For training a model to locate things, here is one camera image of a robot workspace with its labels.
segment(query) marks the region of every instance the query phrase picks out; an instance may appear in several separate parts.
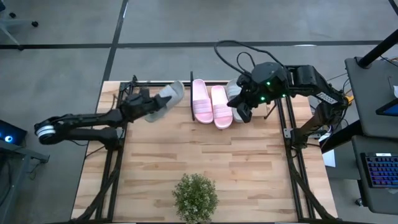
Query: white slipper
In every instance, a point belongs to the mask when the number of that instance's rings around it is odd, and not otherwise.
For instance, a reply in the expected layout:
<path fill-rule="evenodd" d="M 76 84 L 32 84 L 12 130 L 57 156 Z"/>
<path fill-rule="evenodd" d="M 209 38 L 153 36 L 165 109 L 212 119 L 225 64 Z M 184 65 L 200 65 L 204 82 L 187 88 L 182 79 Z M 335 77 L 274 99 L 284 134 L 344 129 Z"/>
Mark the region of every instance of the white slipper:
<path fill-rule="evenodd" d="M 166 106 L 160 110 L 145 116 L 145 120 L 152 123 L 163 117 L 171 108 L 177 105 L 184 98 L 184 84 L 175 81 L 159 91 L 161 97 L 171 96 L 172 98 L 166 103 Z"/>
<path fill-rule="evenodd" d="M 237 80 L 238 80 L 237 78 L 232 79 L 226 85 L 226 96 L 228 97 L 228 101 L 235 98 L 235 96 L 238 96 L 242 90 L 242 88 L 236 84 Z M 236 108 L 232 108 L 232 115 L 236 122 L 243 123 L 243 120 L 240 117 L 240 115 L 238 114 L 238 111 L 236 110 Z"/>

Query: pink slipper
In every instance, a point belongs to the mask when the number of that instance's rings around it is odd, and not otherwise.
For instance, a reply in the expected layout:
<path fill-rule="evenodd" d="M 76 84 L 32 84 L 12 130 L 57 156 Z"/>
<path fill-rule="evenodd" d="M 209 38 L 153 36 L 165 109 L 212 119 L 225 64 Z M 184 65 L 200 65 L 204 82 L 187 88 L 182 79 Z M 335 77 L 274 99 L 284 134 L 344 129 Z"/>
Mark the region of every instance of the pink slipper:
<path fill-rule="evenodd" d="M 194 80 L 191 88 L 195 119 L 203 124 L 210 124 L 213 122 L 213 110 L 205 82 L 201 79 Z"/>
<path fill-rule="evenodd" d="M 213 86 L 211 88 L 211 101 L 213 102 L 214 123 L 218 129 L 228 128 L 232 123 L 232 109 L 226 104 L 226 97 L 223 86 Z"/>

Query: slipper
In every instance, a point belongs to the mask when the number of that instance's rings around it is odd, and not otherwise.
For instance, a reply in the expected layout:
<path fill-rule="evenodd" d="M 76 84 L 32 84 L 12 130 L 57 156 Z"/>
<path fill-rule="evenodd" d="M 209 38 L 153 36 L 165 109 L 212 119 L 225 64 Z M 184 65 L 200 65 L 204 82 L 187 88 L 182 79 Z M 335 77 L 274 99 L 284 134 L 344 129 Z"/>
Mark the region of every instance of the slipper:
<path fill-rule="evenodd" d="M 192 107 L 195 119 L 203 124 L 213 122 L 211 100 L 203 80 L 196 79 L 192 82 Z"/>
<path fill-rule="evenodd" d="M 226 95 L 228 97 L 228 101 L 232 100 L 233 98 L 235 98 L 235 96 L 238 96 L 242 90 L 241 87 L 239 87 L 236 84 L 236 81 L 238 79 L 232 79 L 231 81 L 228 82 L 228 84 L 226 85 Z M 236 110 L 236 108 L 232 108 L 232 115 L 234 117 L 234 120 L 238 123 L 243 123 L 242 118 L 240 117 L 238 111 Z"/>
<path fill-rule="evenodd" d="M 160 110 L 145 116 L 145 120 L 152 123 L 163 117 L 171 108 L 177 105 L 184 98 L 184 84 L 180 81 L 175 81 L 167 85 L 159 91 L 159 96 L 172 98 L 166 103 L 166 106 Z"/>
<path fill-rule="evenodd" d="M 223 86 L 217 85 L 211 88 L 211 102 L 213 103 L 214 123 L 218 129 L 228 128 L 232 123 L 232 109 L 227 106 L 228 99 L 226 97 Z"/>

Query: computer monitor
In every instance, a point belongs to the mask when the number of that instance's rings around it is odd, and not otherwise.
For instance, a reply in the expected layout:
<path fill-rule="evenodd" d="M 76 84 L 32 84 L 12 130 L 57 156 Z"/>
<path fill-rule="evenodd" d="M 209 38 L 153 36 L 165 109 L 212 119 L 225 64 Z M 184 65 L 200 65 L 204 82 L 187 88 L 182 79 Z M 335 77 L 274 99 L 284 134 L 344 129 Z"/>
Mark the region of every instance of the computer monitor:
<path fill-rule="evenodd" d="M 384 116 L 398 116 L 398 99 L 394 99 L 390 103 L 377 109 L 376 114 Z"/>

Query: rgb keyboard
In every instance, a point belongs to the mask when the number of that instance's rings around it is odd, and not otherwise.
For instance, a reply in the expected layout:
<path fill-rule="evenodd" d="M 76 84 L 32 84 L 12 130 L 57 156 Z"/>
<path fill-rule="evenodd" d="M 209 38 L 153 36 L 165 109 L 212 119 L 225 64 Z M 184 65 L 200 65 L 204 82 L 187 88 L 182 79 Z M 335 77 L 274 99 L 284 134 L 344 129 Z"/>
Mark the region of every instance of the rgb keyboard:
<path fill-rule="evenodd" d="M 368 168 L 370 187 L 398 188 L 398 156 L 363 154 L 362 158 L 365 169 Z"/>

